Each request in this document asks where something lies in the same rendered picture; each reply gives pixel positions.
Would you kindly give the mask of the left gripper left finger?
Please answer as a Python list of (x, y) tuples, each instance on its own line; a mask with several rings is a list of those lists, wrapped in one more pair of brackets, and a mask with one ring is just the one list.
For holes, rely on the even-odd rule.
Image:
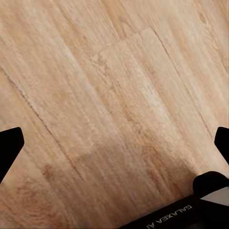
[(20, 127), (0, 132), (0, 183), (24, 146)]

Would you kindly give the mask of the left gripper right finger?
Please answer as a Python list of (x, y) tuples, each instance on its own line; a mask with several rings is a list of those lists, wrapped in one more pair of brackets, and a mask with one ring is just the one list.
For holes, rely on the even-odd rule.
[(214, 144), (229, 164), (229, 128), (218, 127)]

